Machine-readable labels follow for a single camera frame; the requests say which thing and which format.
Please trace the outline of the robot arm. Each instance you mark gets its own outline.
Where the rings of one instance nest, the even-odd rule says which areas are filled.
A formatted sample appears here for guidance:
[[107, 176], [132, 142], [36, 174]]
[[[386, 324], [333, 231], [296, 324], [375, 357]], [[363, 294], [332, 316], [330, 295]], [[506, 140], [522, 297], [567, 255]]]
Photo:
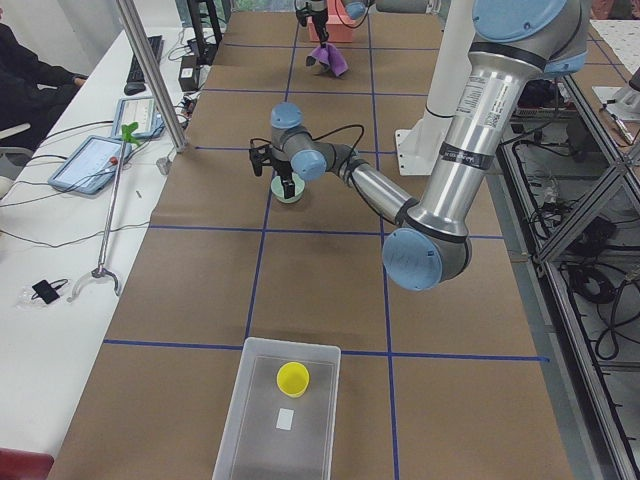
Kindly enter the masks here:
[[459, 99], [420, 198], [386, 178], [348, 145], [327, 143], [304, 127], [288, 102], [271, 113], [271, 138], [252, 147], [255, 171], [272, 167], [286, 197], [296, 179], [333, 173], [354, 188], [377, 214], [394, 224], [383, 264], [399, 286], [428, 290], [461, 274], [472, 256], [466, 216], [490, 168], [525, 85], [582, 68], [587, 55], [591, 5], [587, 1], [454, 1], [442, 47], [456, 61], [452, 76]]

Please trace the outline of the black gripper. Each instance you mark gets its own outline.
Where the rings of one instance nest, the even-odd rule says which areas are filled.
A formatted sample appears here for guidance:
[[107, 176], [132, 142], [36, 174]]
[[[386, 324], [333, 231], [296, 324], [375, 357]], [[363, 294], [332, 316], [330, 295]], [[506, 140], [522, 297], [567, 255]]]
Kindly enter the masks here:
[[328, 45], [329, 35], [327, 31], [328, 14], [316, 13], [311, 17], [313, 28], [318, 37], [319, 46], [326, 48]]
[[289, 161], [271, 158], [271, 166], [281, 178], [282, 197], [284, 199], [294, 199], [297, 195], [297, 187], [293, 179], [293, 169]]

